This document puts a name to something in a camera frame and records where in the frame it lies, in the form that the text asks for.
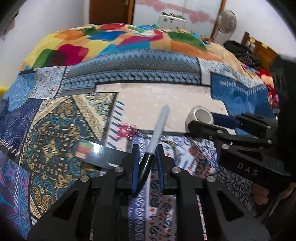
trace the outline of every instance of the wooden door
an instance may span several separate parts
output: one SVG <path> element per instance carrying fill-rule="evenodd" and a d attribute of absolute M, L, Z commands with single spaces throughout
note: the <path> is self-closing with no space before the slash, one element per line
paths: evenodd
<path fill-rule="evenodd" d="M 128 23 L 128 4 L 129 0 L 90 0 L 89 22 Z"/>

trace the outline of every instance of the white wall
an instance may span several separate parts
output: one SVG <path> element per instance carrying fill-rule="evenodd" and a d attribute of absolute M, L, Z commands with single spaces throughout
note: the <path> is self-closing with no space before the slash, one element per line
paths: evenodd
<path fill-rule="evenodd" d="M 23 60 L 46 35 L 83 26 L 83 0 L 27 0 L 5 41 L 0 39 L 0 85 L 10 86 Z"/>
<path fill-rule="evenodd" d="M 85 3 L 84 3 L 84 24 L 89 24 L 89 6 L 90 6 L 90 0 L 85 0 Z"/>
<path fill-rule="evenodd" d="M 284 20 L 266 0 L 227 0 L 225 10 L 237 17 L 230 39 L 241 42 L 245 31 L 277 53 L 296 56 L 296 41 Z"/>
<path fill-rule="evenodd" d="M 153 25 L 158 22 L 161 12 L 173 13 L 186 19 L 186 30 L 210 37 L 220 5 L 221 0 L 136 0 L 133 25 Z M 199 11 L 203 11 L 213 22 L 198 20 Z"/>

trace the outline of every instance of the wooden furniture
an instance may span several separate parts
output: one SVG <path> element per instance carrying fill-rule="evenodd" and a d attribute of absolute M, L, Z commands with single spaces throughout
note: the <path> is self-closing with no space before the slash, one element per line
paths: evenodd
<path fill-rule="evenodd" d="M 128 23 L 129 0 L 90 0 L 92 24 Z"/>
<path fill-rule="evenodd" d="M 270 62 L 273 61 L 278 54 L 264 43 L 250 37 L 248 32 L 245 32 L 241 44 L 246 45 L 247 41 L 255 44 L 256 47 L 253 50 L 253 54 L 260 57 L 260 67 L 269 71 Z"/>
<path fill-rule="evenodd" d="M 135 0 L 129 0 L 128 3 L 128 24 L 133 22 L 133 10 L 135 8 Z"/>

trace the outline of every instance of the pink hair clip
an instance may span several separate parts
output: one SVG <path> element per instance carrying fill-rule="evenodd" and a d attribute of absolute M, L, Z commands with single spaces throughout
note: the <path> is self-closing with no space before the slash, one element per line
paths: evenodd
<path fill-rule="evenodd" d="M 127 123 L 119 124 L 117 127 L 117 140 L 121 138 L 126 138 L 127 140 L 131 141 L 136 134 L 136 126 L 135 125 L 128 125 Z"/>

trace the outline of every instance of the bed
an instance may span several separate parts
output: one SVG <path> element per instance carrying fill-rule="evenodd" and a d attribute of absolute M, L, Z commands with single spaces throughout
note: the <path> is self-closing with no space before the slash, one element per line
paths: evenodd
<path fill-rule="evenodd" d="M 127 24 L 90 24 L 41 40 L 0 102 L 0 207 L 7 222 L 26 238 L 81 175 L 104 174 L 75 158 L 80 139 L 126 152 L 138 144 L 143 155 L 148 139 L 118 139 L 117 128 L 127 123 L 151 135 L 165 104 L 171 113 L 162 138 L 173 143 L 161 143 L 165 155 L 191 175 L 214 175 L 255 215 L 252 182 L 217 164 L 213 142 L 184 134 L 196 105 L 274 117 L 262 80 L 240 64 L 231 67 L 208 44 L 185 30 Z M 141 226 L 130 230 L 131 240 L 175 238 L 176 197 L 160 193 L 154 170 L 129 205 L 130 220 Z"/>

